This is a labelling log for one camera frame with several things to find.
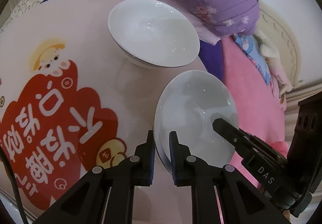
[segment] floral pattern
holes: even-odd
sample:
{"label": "floral pattern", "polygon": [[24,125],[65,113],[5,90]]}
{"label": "floral pattern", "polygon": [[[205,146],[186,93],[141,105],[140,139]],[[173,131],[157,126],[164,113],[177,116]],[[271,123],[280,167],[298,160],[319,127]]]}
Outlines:
{"label": "floral pattern", "polygon": [[216,21],[213,19],[212,14],[215,14],[217,12],[216,9],[214,9],[211,6],[197,6],[195,10],[193,10],[193,14],[202,19],[203,21],[207,23],[215,24]]}
{"label": "floral pattern", "polygon": [[247,24],[248,21],[249,21],[249,16],[243,17],[241,21],[242,21],[243,24]]}
{"label": "floral pattern", "polygon": [[29,9],[39,5],[43,0],[20,0],[20,2],[15,6],[11,12],[9,18],[0,27],[0,33],[2,33],[14,20],[15,18],[21,17]]}
{"label": "floral pattern", "polygon": [[229,26],[235,24],[235,22],[232,19],[223,21],[223,23],[226,25],[226,27],[229,27]]}

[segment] white ceramic bowl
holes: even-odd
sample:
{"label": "white ceramic bowl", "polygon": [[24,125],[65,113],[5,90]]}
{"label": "white ceramic bowl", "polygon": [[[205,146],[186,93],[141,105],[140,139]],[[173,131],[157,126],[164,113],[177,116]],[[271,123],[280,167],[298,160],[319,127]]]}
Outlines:
{"label": "white ceramic bowl", "polygon": [[199,53],[199,38],[178,10],[156,0],[125,0],[108,16],[113,39],[136,62],[181,67]]}
{"label": "white ceramic bowl", "polygon": [[212,123],[223,118],[238,128],[234,100],[225,85],[210,73],[186,71],[163,90],[154,117],[154,138],[158,155],[171,173],[169,133],[176,131],[180,144],[209,165],[229,164],[235,148],[213,131]]}

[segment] round table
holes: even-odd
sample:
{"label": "round table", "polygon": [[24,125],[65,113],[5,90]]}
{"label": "round table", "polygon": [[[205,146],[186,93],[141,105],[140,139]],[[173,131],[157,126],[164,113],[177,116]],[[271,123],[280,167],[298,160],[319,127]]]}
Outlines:
{"label": "round table", "polygon": [[[95,165],[134,154],[152,129],[167,83],[205,68],[144,69],[112,39],[107,18],[122,0],[50,0],[0,35],[0,145],[24,205],[40,215]],[[12,194],[0,165],[0,188]],[[136,187],[133,219],[191,223],[189,187],[177,188],[155,159],[151,187]]]}

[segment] bowl rim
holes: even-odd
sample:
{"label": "bowl rim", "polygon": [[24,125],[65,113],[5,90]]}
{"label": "bowl rim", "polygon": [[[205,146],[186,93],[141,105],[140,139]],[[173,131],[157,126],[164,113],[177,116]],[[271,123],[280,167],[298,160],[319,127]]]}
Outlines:
{"label": "bowl rim", "polygon": [[178,11],[177,9],[175,9],[174,7],[164,3],[164,2],[161,2],[161,1],[157,1],[157,0],[142,0],[142,1],[154,1],[154,2],[157,2],[157,3],[161,3],[163,5],[166,5],[166,7],[170,7],[171,10],[175,11],[177,14],[181,15],[183,17],[183,19],[187,20],[187,25],[189,25],[190,27],[192,27],[192,32],[194,34],[191,34],[191,36],[195,36],[196,37],[196,41],[198,41],[198,50],[196,50],[196,56],[194,59],[191,59],[189,62],[187,63],[184,63],[184,64],[180,64],[180,65],[160,65],[160,63],[156,63],[156,62],[153,62],[153,61],[150,61],[150,60],[147,60],[147,59],[144,59],[142,56],[138,56],[137,54],[134,54],[133,52],[130,51],[130,49],[126,49],[126,47],[123,45],[123,43],[121,41],[119,41],[118,39],[116,39],[114,36],[113,36],[113,32],[111,32],[111,22],[110,22],[110,18],[111,18],[111,15],[113,14],[113,12],[115,11],[115,9],[117,9],[117,7],[120,5],[120,4],[124,4],[124,3],[130,3],[129,1],[133,1],[133,0],[123,0],[121,1],[120,3],[118,3],[117,5],[115,5],[113,7],[113,9],[110,11],[109,15],[108,15],[108,19],[107,19],[107,26],[108,26],[108,30],[112,36],[112,38],[115,40],[115,42],[124,50],[126,51],[128,54],[130,54],[131,56],[135,57],[136,59],[139,59],[141,61],[144,61],[146,63],[149,63],[149,64],[152,64],[152,65],[155,65],[155,66],[158,66],[158,67],[164,67],[164,68],[178,68],[178,67],[183,67],[185,65],[188,65],[190,64],[191,62],[193,62],[197,57],[198,57],[198,54],[199,54],[199,51],[200,51],[200,40],[199,40],[199,36],[198,36],[198,33],[196,31],[196,29],[194,28],[194,26],[192,25],[192,23],[189,21],[189,19],[186,18],[186,16],[184,14],[182,14],[180,11]]}
{"label": "bowl rim", "polygon": [[130,57],[130,58],[134,59],[135,61],[137,61],[137,62],[141,63],[142,65],[146,65],[146,66],[149,66],[149,67],[151,67],[151,68],[172,68],[172,67],[167,67],[167,66],[160,66],[160,65],[151,64],[151,63],[149,63],[149,62],[146,62],[146,61],[144,61],[144,60],[141,60],[141,59],[139,59],[139,58],[137,58],[137,57],[135,57],[135,56],[131,55],[130,53],[128,53],[128,52],[127,52],[124,48],[122,48],[119,44],[118,44],[118,46],[120,47],[120,49],[122,50],[122,52],[123,52],[124,54],[126,54],[128,57]]}
{"label": "bowl rim", "polygon": [[165,90],[173,83],[174,80],[178,79],[178,77],[181,77],[181,76],[184,76],[186,75],[187,73],[195,73],[195,72],[198,72],[198,73],[204,73],[205,76],[209,76],[209,77],[212,77],[212,78],[215,78],[215,81],[218,81],[220,82],[223,86],[224,86],[224,89],[228,92],[228,94],[231,96],[231,103],[233,104],[231,107],[234,107],[235,110],[236,110],[236,114],[237,114],[237,126],[239,127],[239,118],[238,118],[238,113],[237,113],[237,108],[236,108],[236,104],[235,104],[235,101],[232,97],[232,95],[230,94],[229,90],[227,89],[227,87],[225,86],[225,84],[223,84],[216,76],[206,72],[206,71],[201,71],[201,70],[198,70],[198,69],[192,69],[192,70],[188,70],[188,71],[184,71],[178,75],[176,75],[173,79],[171,79],[168,84],[164,87],[164,89],[162,90],[162,93],[159,97],[159,100],[158,100],[158,103],[157,103],[157,107],[156,107],[156,110],[154,112],[154,119],[153,119],[153,137],[154,137],[154,143],[156,145],[156,151],[157,151],[157,154],[163,164],[163,166],[166,168],[166,170],[172,174],[172,169],[171,169],[171,161],[170,159],[168,158],[168,156],[166,155],[165,153],[165,150],[164,150],[164,147],[162,145],[162,141],[161,141],[161,138],[160,136],[157,136],[156,135],[156,115],[157,115],[157,110],[158,110],[158,107],[160,105],[160,99],[163,95],[163,93],[165,92]]}

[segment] bed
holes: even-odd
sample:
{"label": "bed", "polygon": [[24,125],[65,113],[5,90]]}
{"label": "bed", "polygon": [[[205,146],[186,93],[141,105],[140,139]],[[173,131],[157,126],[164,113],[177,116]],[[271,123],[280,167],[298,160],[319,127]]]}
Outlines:
{"label": "bed", "polygon": [[[232,37],[220,40],[221,33],[214,35],[209,32],[199,18],[192,16],[179,3],[176,4],[177,1],[165,2],[185,14],[196,28],[201,39],[199,57],[206,70],[222,80],[232,94],[239,114],[240,128],[257,135],[268,144],[283,142],[284,112],[273,97],[270,86],[264,83],[258,70],[242,53]],[[296,88],[301,85],[298,81],[301,57],[296,38],[277,12],[262,1],[259,2],[259,7],[257,25],[278,48],[287,77]],[[0,35],[0,40],[5,32],[4,30]],[[231,163],[257,186],[257,181],[241,166],[240,161],[241,158],[235,154]]]}

